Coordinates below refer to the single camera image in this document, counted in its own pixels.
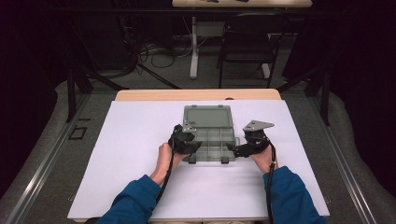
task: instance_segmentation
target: blue sleeve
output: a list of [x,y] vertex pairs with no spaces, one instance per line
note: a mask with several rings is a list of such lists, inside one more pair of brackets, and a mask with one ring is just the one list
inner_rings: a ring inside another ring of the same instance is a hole
[[[267,190],[269,174],[263,175]],[[303,180],[287,166],[274,171],[271,187],[271,204],[276,224],[326,223],[318,214]]]
[[129,183],[114,199],[111,208],[96,224],[146,224],[156,205],[161,187],[147,175]]

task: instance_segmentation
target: chair seat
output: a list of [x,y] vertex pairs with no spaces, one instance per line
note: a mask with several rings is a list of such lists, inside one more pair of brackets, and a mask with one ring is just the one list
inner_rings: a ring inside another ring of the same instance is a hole
[[226,41],[225,62],[271,63],[274,60],[268,35],[230,34]]

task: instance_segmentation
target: background desk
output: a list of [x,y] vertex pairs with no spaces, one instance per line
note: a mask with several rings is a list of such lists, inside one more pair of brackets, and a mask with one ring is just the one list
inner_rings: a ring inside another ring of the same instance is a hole
[[[276,91],[200,92],[201,96],[189,94],[191,91],[120,92],[107,114],[68,217],[82,220],[101,216],[131,180],[150,174],[157,159],[158,145],[167,141],[173,127],[182,121],[184,105],[229,105],[235,136],[241,140],[243,126],[252,119],[273,122],[276,126],[267,129],[266,133],[276,145],[279,163],[288,165],[300,175],[319,213],[329,215],[285,102],[215,100],[224,96],[247,99],[249,95],[254,99],[279,99]],[[149,101],[119,101],[127,100],[128,95],[134,97],[134,93],[137,98]],[[161,95],[165,100],[174,95],[179,101],[157,101]],[[189,95],[194,101],[183,101]],[[229,164],[201,161],[191,165],[182,162],[172,173],[166,193],[154,210],[151,221],[264,218],[267,218],[267,210],[262,173],[252,159],[237,158]]]
[[[173,0],[173,7],[311,7],[311,0],[249,0],[247,3],[236,0],[219,0],[218,3],[203,0]],[[192,56],[190,78],[198,76],[197,20],[192,17]],[[263,71],[269,74],[268,66]]]

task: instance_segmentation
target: wooden desk top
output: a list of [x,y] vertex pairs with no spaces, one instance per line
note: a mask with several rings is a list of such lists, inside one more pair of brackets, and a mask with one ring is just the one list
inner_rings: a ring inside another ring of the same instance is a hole
[[116,101],[202,101],[202,100],[281,100],[275,89],[230,90],[126,90],[119,91]]
[[219,0],[218,3],[206,0],[173,0],[174,7],[311,7],[311,0]]

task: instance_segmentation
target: person's left hand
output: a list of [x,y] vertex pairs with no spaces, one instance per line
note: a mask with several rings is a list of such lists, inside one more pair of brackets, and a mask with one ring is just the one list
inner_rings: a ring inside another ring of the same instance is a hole
[[[166,172],[169,169],[169,163],[172,159],[172,148],[167,143],[163,143],[158,150],[159,152],[158,152],[157,165],[155,167],[154,172],[151,174],[150,178],[158,185],[161,185],[165,180]],[[173,160],[172,170],[175,170],[178,164],[183,160],[183,158],[187,156],[189,155],[188,154],[182,155],[176,153]]]

